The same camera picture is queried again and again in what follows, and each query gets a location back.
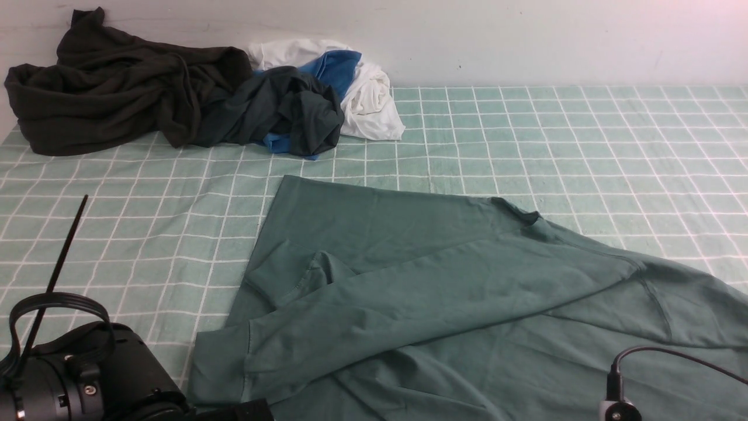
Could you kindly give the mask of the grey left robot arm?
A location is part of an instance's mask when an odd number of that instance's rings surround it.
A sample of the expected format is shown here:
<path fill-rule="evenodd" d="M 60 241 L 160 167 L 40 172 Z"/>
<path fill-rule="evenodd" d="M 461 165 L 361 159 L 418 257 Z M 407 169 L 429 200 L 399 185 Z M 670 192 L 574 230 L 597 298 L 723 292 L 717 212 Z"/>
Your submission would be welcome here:
<path fill-rule="evenodd" d="M 91 381 L 66 370 L 67 358 L 104 346 L 102 322 L 35 346 L 19 388 L 2 386 L 3 420 L 272 420 L 264 399 L 197 413 L 131 328 L 114 324 L 114 352 Z"/>

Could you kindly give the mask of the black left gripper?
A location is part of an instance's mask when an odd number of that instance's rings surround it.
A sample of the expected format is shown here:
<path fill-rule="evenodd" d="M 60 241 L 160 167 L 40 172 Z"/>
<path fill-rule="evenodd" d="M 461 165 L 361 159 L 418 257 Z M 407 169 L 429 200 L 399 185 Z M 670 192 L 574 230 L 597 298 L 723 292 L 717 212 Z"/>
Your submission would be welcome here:
<path fill-rule="evenodd" d="M 99 351 L 112 337 L 112 354 L 83 379 L 66 363 Z M 87 323 L 35 347 L 37 420 L 272 420 L 264 399 L 197 412 L 157 357 L 131 328 Z"/>

